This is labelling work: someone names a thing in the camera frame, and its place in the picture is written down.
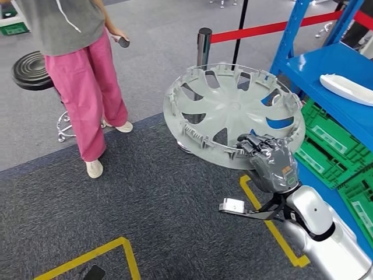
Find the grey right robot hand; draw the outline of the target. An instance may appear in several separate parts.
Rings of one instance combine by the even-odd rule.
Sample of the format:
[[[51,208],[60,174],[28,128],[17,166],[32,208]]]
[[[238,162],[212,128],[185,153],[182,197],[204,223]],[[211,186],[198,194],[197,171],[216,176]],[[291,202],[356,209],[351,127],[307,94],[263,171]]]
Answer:
[[[247,175],[264,193],[287,193],[300,183],[298,164],[284,139],[241,134],[236,147],[248,155],[251,167]]]

